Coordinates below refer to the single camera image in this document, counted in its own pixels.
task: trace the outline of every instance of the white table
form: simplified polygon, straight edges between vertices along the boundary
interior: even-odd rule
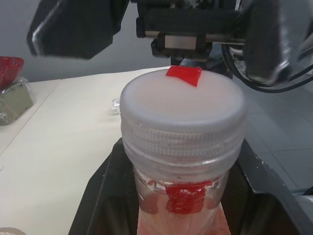
[[[0,128],[0,235],[68,234],[88,180],[121,137],[112,100],[159,69],[32,84],[35,105]]]

